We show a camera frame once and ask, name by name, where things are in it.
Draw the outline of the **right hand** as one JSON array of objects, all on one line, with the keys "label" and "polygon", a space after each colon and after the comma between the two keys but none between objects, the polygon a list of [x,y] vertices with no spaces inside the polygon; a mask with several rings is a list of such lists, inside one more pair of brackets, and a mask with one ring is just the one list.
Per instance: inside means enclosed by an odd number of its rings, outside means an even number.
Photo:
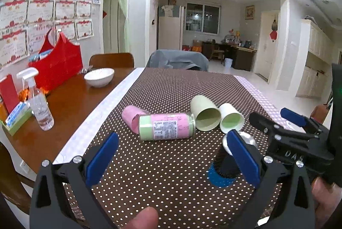
[{"label": "right hand", "polygon": [[311,184],[315,200],[315,228],[322,228],[341,202],[341,187],[317,177]]}]

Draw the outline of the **left hand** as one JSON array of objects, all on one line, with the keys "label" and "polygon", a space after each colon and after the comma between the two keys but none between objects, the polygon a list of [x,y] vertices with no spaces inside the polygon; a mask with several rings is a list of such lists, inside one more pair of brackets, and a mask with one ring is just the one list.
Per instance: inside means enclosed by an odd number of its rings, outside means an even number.
[{"label": "left hand", "polygon": [[140,211],[123,229],[156,229],[158,228],[158,212],[153,207]]}]

